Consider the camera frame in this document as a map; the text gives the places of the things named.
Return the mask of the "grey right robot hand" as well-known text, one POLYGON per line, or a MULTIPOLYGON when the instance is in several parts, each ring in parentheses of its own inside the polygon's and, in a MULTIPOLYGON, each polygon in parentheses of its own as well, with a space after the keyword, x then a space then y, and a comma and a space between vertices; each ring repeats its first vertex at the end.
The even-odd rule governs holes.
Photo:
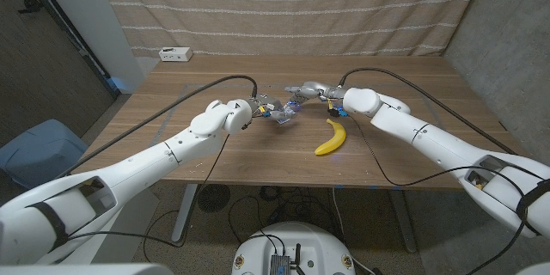
POLYGON ((342 100, 347 92, 347 88, 340 86, 330 86, 322 82, 305 82, 301 86, 286 87, 285 91, 291 93, 290 99, 285 103, 287 107, 302 105, 311 99, 342 100))

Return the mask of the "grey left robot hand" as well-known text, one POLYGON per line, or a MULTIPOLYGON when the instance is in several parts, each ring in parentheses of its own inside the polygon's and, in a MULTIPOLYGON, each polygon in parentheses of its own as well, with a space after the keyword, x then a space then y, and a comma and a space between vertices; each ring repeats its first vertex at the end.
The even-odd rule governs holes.
POLYGON ((253 118, 262 117, 283 124, 296 117, 296 112, 288 105, 283 105, 280 100, 267 94, 248 98, 247 103, 251 107, 253 118))

